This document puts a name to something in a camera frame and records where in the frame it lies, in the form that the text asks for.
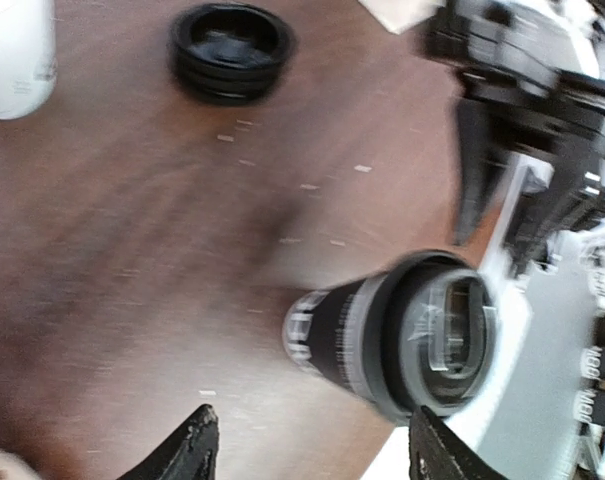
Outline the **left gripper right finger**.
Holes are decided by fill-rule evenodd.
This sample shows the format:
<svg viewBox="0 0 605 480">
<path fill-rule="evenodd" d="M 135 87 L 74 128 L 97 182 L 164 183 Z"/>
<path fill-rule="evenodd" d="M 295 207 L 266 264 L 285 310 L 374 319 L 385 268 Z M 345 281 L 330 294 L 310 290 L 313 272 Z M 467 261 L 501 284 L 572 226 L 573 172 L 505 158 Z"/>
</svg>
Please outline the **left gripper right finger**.
<svg viewBox="0 0 605 480">
<path fill-rule="evenodd" d="M 408 436 L 411 480 L 502 480 L 427 406 L 413 413 Z"/>
</svg>

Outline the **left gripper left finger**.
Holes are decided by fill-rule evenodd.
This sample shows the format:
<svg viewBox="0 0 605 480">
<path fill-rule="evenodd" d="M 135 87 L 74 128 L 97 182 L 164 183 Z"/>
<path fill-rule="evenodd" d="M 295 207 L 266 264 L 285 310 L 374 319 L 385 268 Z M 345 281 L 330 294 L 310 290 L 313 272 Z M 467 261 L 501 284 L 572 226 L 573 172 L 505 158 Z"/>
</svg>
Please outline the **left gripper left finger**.
<svg viewBox="0 0 605 480">
<path fill-rule="evenodd" d="M 215 410 L 209 404 L 202 404 L 118 480 L 213 480 L 219 436 Z"/>
</svg>

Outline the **black coffee cup lid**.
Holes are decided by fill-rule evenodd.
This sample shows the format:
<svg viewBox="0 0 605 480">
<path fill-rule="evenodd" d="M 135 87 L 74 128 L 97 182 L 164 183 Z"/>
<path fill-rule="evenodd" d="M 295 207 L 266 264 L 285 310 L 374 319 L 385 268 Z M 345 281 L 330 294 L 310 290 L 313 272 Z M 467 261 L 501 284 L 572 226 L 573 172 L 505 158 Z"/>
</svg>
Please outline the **black coffee cup lid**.
<svg viewBox="0 0 605 480">
<path fill-rule="evenodd" d="M 449 417 L 478 395 L 495 350 L 496 309 L 480 274 L 461 258 L 420 251 L 385 274 L 363 333 L 370 401 L 405 425 L 422 406 Z"/>
</svg>

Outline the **single black paper cup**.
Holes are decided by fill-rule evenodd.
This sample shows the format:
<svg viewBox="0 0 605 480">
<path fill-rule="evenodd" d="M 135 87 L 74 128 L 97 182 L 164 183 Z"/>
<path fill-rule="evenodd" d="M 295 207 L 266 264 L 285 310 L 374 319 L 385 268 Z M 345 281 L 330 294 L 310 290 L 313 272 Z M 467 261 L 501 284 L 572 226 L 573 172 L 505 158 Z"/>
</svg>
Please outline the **single black paper cup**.
<svg viewBox="0 0 605 480">
<path fill-rule="evenodd" d="M 384 276 L 378 274 L 315 290 L 290 307 L 283 323 L 283 345 L 303 371 L 367 401 L 373 399 L 364 374 L 364 324 Z"/>
</svg>

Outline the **stack of black lids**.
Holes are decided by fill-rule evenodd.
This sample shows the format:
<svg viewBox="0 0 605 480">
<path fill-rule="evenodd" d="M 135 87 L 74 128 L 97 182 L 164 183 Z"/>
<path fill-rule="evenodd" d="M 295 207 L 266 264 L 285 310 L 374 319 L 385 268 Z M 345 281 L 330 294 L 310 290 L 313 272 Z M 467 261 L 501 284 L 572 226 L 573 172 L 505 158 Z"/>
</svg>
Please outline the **stack of black lids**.
<svg viewBox="0 0 605 480">
<path fill-rule="evenodd" d="M 178 85 L 199 100 L 246 106 L 277 89 L 296 47 L 292 27 L 265 9 L 205 3 L 172 21 L 168 67 Z"/>
</svg>

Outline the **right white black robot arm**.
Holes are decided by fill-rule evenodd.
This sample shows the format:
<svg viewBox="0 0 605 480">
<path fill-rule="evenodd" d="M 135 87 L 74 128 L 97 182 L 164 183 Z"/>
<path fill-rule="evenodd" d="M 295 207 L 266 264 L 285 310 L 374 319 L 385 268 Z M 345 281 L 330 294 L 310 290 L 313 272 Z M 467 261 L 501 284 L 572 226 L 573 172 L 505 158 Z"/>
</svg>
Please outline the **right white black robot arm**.
<svg viewBox="0 0 605 480">
<path fill-rule="evenodd" d="M 470 239 L 522 156 L 552 176 L 518 192 L 510 250 L 605 218 L 605 1 L 445 1 L 426 23 L 423 53 L 450 66 L 461 89 L 456 244 Z"/>
</svg>

